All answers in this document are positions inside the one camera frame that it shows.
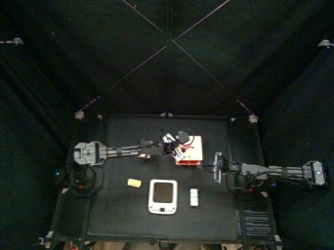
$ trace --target phone screen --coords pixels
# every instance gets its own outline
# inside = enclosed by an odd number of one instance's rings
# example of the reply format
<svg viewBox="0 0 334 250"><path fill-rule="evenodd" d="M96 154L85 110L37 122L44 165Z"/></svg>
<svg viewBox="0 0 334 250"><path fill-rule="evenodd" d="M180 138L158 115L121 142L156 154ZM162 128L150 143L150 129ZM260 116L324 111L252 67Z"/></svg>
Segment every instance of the phone screen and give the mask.
<svg viewBox="0 0 334 250"><path fill-rule="evenodd" d="M156 203L172 203L172 184L153 184L152 201Z"/></svg>

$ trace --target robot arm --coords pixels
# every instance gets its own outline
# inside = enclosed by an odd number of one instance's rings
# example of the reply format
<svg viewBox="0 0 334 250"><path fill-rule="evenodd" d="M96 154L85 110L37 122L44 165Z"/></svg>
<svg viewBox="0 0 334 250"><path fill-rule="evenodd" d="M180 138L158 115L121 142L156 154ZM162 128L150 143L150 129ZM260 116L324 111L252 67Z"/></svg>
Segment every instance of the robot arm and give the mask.
<svg viewBox="0 0 334 250"><path fill-rule="evenodd" d="M215 183L220 183L220 176L224 174L229 180L229 188L235 189L259 188L264 182L276 179L304 182L309 187L327 187L325 173L319 161L309 161L301 167L263 167L231 162L221 156L220 152L216 152L215 160L200 167L206 172L213 173Z"/></svg>
<svg viewBox="0 0 334 250"><path fill-rule="evenodd" d="M74 146L74 160L80 165L100 166L112 157L138 156L149 158L150 155L170 154L176 160L184 158L178 145L189 140L189 136L180 131L176 139L166 134L161 142L141 140L134 146L106 147L100 142L78 143Z"/></svg>

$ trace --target white smartphone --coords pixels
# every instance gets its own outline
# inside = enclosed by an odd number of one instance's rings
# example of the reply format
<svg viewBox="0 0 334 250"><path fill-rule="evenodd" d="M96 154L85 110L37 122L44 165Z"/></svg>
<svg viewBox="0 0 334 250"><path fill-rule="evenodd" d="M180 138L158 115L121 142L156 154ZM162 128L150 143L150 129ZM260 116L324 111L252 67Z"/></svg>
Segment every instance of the white smartphone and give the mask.
<svg viewBox="0 0 334 250"><path fill-rule="evenodd" d="M177 183L172 180L150 180L148 211L152 214L172 215L177 205Z"/></svg>

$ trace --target yellow block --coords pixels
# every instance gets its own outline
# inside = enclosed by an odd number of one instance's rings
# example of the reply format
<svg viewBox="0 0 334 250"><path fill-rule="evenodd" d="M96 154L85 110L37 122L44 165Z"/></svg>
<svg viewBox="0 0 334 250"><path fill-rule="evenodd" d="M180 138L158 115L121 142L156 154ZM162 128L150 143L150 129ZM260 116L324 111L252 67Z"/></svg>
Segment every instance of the yellow block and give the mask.
<svg viewBox="0 0 334 250"><path fill-rule="evenodd" d="M128 179L128 186L133 188L140 188L140 181L134 179Z"/></svg>

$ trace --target black fabric wall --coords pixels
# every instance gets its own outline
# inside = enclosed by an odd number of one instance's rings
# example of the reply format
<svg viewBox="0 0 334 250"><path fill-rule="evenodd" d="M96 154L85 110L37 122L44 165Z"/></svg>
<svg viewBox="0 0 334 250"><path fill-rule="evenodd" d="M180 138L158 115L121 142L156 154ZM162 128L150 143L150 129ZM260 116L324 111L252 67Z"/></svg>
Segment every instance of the black fabric wall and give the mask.
<svg viewBox="0 0 334 250"><path fill-rule="evenodd" d="M27 51L1 46L0 249L31 249L49 230L54 173L64 166L72 117Z"/></svg>
<svg viewBox="0 0 334 250"><path fill-rule="evenodd" d="M168 16L164 4L138 2L138 10L174 35L221 4L178 1ZM96 109L247 115L235 102L240 98L259 115L265 110L267 164L317 159L332 175L334 50L324 49L311 62L316 42L332 36L332 1L231 1L180 39L232 96L120 2L18 0L0 6L0 38L22 37L26 43L0 46L0 248L23 249L49 230L54 170L64 166L73 112L165 44L156 61L116 85ZM172 17L173 25L165 26ZM305 191L284 185L275 192L284 238L334 247L332 196L332 188Z"/></svg>
<svg viewBox="0 0 334 250"><path fill-rule="evenodd" d="M334 177L334 50L323 49L260 117L265 163L300 166L321 161ZM334 189L283 185L273 192L280 236L334 248Z"/></svg>

